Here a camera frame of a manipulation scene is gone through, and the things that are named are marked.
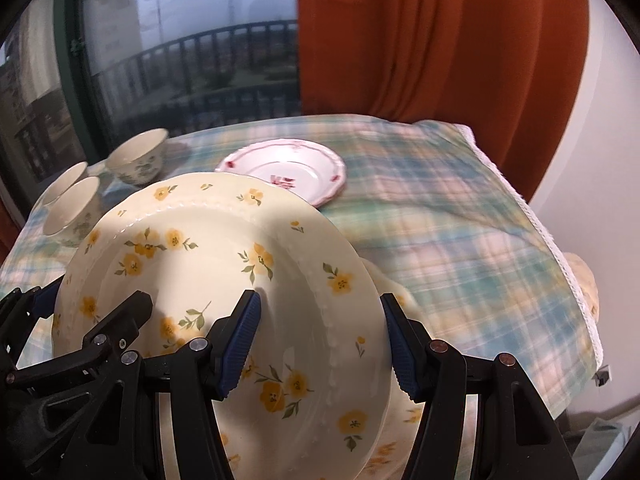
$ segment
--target balcony railing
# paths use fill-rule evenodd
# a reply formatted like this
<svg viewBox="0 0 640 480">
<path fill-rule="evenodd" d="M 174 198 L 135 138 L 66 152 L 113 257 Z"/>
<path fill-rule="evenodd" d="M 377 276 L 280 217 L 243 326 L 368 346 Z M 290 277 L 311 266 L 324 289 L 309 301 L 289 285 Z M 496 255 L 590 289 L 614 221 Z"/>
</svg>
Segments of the balcony railing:
<svg viewBox="0 0 640 480">
<path fill-rule="evenodd" d="M 160 44 L 92 76 L 108 145 L 300 114 L 296 20 L 244 23 Z"/>
</svg>

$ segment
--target green leaf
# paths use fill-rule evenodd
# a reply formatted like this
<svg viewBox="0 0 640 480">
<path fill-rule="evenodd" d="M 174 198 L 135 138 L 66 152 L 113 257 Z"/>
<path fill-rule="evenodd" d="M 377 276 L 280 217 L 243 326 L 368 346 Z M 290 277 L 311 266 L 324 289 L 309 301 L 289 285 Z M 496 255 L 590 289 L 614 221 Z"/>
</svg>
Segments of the green leaf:
<svg viewBox="0 0 640 480">
<path fill-rule="evenodd" d="M 289 406 L 285 412 L 284 415 L 282 416 L 282 418 L 289 418 L 291 415 L 293 415 L 293 412 L 295 411 L 295 406 Z"/>
<path fill-rule="evenodd" d="M 271 365 L 269 365 L 269 369 L 271 370 L 271 375 L 273 376 L 273 378 L 276 379 L 276 381 L 278 381 L 279 383 L 281 383 L 282 381 L 280 380 L 280 377 L 278 376 L 276 369 Z"/>
</svg>

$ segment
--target small white plate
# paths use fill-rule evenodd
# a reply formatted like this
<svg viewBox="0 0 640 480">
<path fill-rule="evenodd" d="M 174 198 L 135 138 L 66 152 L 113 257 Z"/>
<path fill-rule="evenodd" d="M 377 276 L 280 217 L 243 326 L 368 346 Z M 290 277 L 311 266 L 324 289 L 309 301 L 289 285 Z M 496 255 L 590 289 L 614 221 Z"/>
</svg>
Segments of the small white plate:
<svg viewBox="0 0 640 480">
<path fill-rule="evenodd" d="M 56 299 L 54 355 L 136 290 L 154 302 L 132 348 L 173 352 L 228 316 L 245 289 L 262 317 L 238 387 L 214 409 L 236 480 L 353 480 L 380 434 L 391 388 L 385 316 L 366 268 L 331 222 L 256 178 L 191 173 L 109 211 Z M 177 479 L 166 404 L 161 434 Z"/>
<path fill-rule="evenodd" d="M 314 207 L 344 186 L 344 161 L 328 147 L 301 139 L 256 142 L 225 157 L 216 171 L 245 174 L 288 189 Z"/>
</svg>

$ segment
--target tablecloth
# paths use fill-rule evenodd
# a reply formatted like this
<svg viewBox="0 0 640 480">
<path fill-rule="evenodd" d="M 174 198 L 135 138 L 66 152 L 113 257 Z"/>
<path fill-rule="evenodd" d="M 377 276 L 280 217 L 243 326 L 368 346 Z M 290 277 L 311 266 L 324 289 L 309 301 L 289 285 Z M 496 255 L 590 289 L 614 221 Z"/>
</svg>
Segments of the tablecloth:
<svg viewBox="0 0 640 480">
<path fill-rule="evenodd" d="M 602 362 L 593 319 L 562 253 L 464 126 L 311 116 L 235 124 L 168 141 L 160 178 L 212 171 L 251 142 L 320 142 L 345 161 L 344 190 L 321 211 L 358 254 L 404 285 L 432 337 L 462 353 L 514 354 L 559 415 Z M 135 188 L 98 174 L 105 208 Z M 42 236 L 36 206 L 0 269 L 0 296 L 45 285 L 74 250 Z M 20 365 L 50 357 L 50 320 L 38 322 Z"/>
</svg>

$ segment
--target bolt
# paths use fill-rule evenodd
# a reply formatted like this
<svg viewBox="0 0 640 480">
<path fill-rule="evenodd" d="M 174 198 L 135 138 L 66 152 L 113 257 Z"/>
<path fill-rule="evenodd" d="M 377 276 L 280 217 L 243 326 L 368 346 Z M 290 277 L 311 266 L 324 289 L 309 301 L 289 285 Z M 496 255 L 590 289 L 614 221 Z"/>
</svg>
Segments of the bolt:
<svg viewBox="0 0 640 480">
<path fill-rule="evenodd" d="M 434 339 L 429 343 L 429 348 L 438 354 L 443 354 L 449 349 L 449 345 L 447 345 L 442 339 Z"/>
<path fill-rule="evenodd" d="M 500 362 L 505 366 L 513 366 L 514 364 L 516 364 L 516 358 L 511 354 L 507 354 L 506 352 L 500 354 L 500 357 L 498 359 L 500 359 Z"/>
<path fill-rule="evenodd" d="M 122 354 L 120 361 L 124 365 L 131 365 L 136 362 L 137 358 L 138 358 L 138 354 L 133 350 L 129 350 L 128 352 L 124 352 L 124 354 Z"/>
<path fill-rule="evenodd" d="M 198 350 L 205 349 L 208 344 L 209 342 L 203 337 L 197 337 L 189 343 L 189 348 L 191 348 L 191 350 L 193 350 L 194 352 L 197 352 Z"/>
</svg>

